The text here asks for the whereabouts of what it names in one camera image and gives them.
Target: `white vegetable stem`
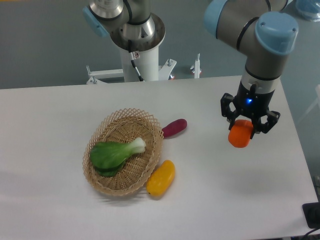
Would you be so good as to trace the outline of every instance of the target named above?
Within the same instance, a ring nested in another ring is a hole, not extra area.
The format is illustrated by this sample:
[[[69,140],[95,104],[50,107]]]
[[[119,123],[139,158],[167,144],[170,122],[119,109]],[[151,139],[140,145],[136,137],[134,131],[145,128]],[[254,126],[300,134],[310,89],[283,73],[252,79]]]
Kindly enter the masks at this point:
[[[146,150],[146,143],[141,137],[137,137],[127,147],[131,150],[132,154],[141,154]]]

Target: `black cable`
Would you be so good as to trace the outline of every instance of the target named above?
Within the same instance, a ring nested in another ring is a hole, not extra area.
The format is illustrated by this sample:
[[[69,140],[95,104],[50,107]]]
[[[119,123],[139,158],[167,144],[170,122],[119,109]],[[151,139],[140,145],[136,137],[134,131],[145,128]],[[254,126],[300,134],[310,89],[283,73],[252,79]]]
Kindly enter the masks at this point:
[[[319,230],[319,229],[320,229],[320,227],[315,228],[315,229],[312,229],[311,231],[307,232],[300,240],[305,240],[305,239],[307,239],[307,236],[308,236],[309,234],[312,234],[313,232],[315,232],[315,231],[317,231],[317,230]]]
[[[131,40],[128,40],[128,51],[129,53],[131,54],[133,51],[132,51],[132,41]],[[136,64],[135,64],[135,61],[134,61],[134,58],[131,60],[131,65],[132,67],[135,69],[135,72],[136,74],[138,75],[138,78],[139,78],[139,81],[140,82],[144,82],[145,80],[143,79],[143,77],[141,76]]]

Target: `gray floor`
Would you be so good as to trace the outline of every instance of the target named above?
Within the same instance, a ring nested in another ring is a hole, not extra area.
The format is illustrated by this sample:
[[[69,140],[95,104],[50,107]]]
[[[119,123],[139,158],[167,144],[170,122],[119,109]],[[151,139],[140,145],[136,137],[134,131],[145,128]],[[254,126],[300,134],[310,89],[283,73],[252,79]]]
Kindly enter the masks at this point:
[[[242,75],[246,57],[216,40],[203,27],[211,0],[151,0],[152,11],[166,27],[159,63],[177,61],[177,79],[193,78],[190,66],[200,53],[202,77]],[[82,85],[92,71],[120,69],[111,39],[99,38],[86,24],[88,0],[0,2],[0,89]],[[316,99],[320,84],[320,22],[302,19],[291,3],[284,12],[295,17],[299,34],[281,77],[310,174],[320,175],[320,126],[315,108],[298,119]]]

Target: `wicker basket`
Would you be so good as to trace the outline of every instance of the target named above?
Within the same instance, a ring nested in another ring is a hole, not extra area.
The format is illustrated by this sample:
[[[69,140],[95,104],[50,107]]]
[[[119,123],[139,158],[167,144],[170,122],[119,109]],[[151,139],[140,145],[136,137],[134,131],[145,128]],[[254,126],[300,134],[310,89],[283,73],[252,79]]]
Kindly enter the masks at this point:
[[[90,151],[97,142],[128,143],[136,138],[145,141],[145,152],[134,154],[113,177],[100,176],[90,161]],[[135,109],[122,109],[104,119],[92,135],[83,157],[85,178],[97,191],[124,196],[134,193],[148,180],[161,154],[162,128],[157,119],[149,113]]]

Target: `light blue joint cap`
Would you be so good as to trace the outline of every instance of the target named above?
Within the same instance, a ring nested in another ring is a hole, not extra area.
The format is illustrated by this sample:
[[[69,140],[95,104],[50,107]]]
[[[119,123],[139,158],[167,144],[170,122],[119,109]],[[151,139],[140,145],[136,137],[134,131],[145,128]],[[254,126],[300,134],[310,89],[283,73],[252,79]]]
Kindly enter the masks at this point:
[[[255,25],[255,36],[259,43],[276,55],[288,55],[295,47],[299,31],[297,21],[286,13],[266,12]]]
[[[107,30],[96,19],[96,17],[92,14],[88,7],[84,7],[82,13],[86,22],[89,24],[90,28],[95,32],[95,34],[102,38],[109,35]]]
[[[228,0],[213,0],[206,8],[203,18],[205,29],[217,38],[217,27],[222,9]]]

